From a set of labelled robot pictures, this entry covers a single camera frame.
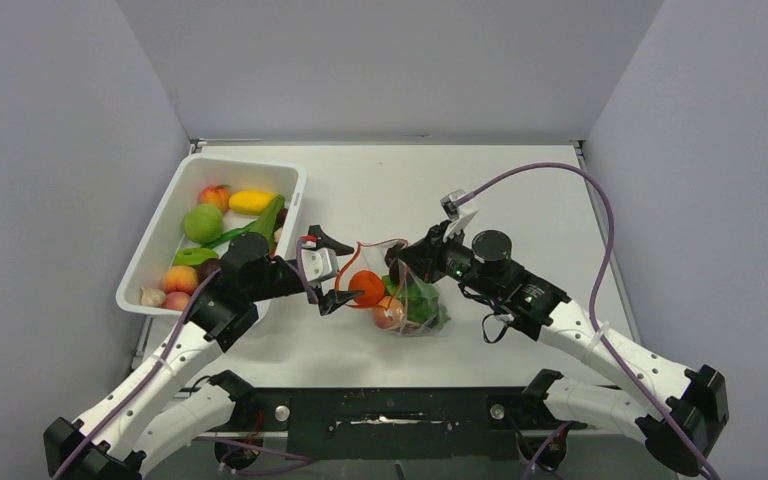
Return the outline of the dark plum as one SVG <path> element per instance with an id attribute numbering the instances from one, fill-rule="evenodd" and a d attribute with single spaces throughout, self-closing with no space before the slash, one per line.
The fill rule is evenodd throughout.
<path id="1" fill-rule="evenodd" d="M 407 274 L 407 266 L 399 259 L 393 259 L 389 265 L 388 276 L 395 284 L 400 284 Z"/>

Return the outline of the orange fruit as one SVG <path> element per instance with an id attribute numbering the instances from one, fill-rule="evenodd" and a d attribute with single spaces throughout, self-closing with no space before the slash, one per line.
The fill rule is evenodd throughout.
<path id="1" fill-rule="evenodd" d="M 381 277 L 370 270 L 355 273 L 349 281 L 349 290 L 360 292 L 360 295 L 353 299 L 357 308 L 373 307 L 387 294 Z"/>

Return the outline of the white green napa cabbage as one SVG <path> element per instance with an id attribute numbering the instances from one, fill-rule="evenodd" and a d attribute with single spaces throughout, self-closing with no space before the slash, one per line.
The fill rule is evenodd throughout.
<path id="1" fill-rule="evenodd" d="M 439 289 L 408 274 L 403 284 L 395 284 L 389 276 L 382 277 L 387 294 L 398 299 L 405 308 L 402 325 L 391 331 L 401 335 L 430 334 L 441 330 L 450 320 L 448 308 Z"/>

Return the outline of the clear red-zipper bag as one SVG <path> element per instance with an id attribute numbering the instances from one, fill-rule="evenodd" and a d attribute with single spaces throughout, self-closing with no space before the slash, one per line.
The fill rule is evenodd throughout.
<path id="1" fill-rule="evenodd" d="M 439 288 L 396 258 L 404 239 L 359 243 L 335 279 L 338 291 L 360 295 L 349 307 L 371 315 L 374 325 L 399 336 L 427 336 L 451 320 Z"/>

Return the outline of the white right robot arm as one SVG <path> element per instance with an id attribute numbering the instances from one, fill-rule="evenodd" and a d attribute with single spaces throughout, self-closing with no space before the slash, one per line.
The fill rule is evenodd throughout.
<path id="1" fill-rule="evenodd" d="M 387 255 L 389 263 L 434 283 L 451 279 L 475 301 L 508 316 L 508 325 L 575 358 L 612 389 L 540 373 L 522 400 L 524 417 L 545 427 L 555 419 L 610 429 L 641 442 L 662 465 L 686 477 L 717 478 L 709 455 L 729 420 L 726 379 L 709 365 L 693 370 L 616 332 L 560 287 L 512 256 L 510 238 L 479 233 L 471 246 L 444 221 Z"/>

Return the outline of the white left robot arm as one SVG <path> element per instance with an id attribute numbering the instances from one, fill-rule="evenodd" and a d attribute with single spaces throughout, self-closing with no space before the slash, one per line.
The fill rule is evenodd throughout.
<path id="1" fill-rule="evenodd" d="M 271 255 L 259 233 L 237 236 L 149 358 L 95 406 L 45 430 L 50 477 L 141 479 L 196 437 L 248 414 L 255 389 L 230 370 L 209 376 L 191 397 L 173 399 L 259 320 L 259 302 L 305 294 L 325 316 L 356 298 L 321 288 L 336 277 L 339 258 L 354 252 L 318 225 L 289 260 Z"/>

